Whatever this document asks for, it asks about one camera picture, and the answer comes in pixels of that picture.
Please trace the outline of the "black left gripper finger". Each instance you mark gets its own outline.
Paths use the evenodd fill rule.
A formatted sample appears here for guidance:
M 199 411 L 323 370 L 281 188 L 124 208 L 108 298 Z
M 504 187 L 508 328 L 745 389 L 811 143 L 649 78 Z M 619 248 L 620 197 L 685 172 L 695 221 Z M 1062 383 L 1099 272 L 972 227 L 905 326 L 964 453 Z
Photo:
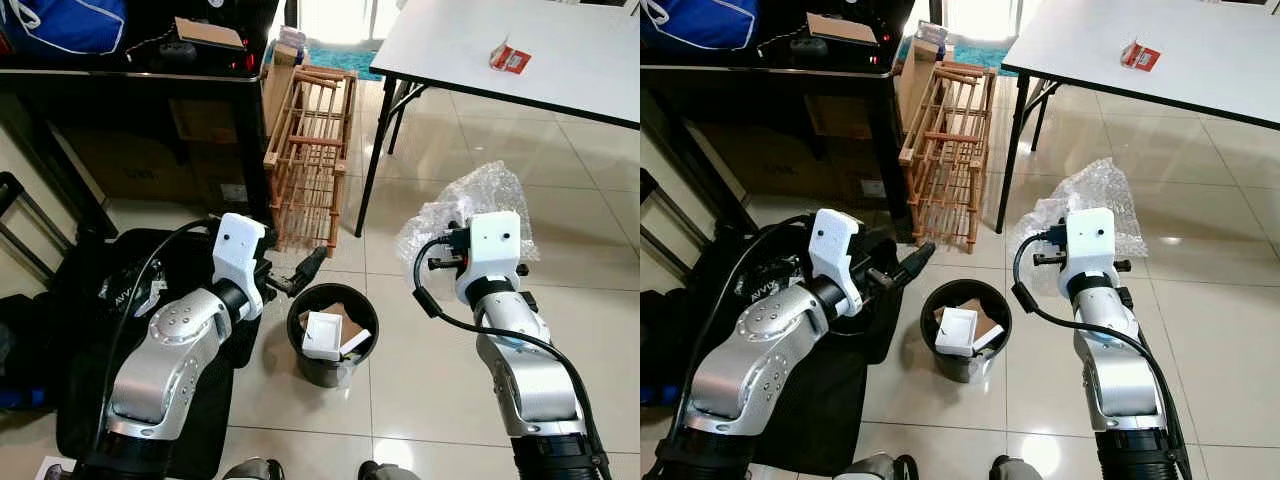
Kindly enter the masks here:
M 893 288 L 901 289 L 915 280 L 936 252 L 936 242 L 923 244 L 895 244 L 899 265 L 893 269 Z
M 293 276 L 288 279 L 288 296 L 296 297 L 307 285 L 312 283 L 317 275 L 320 266 L 328 257 L 328 247 L 316 247 L 300 265 L 294 269 Z

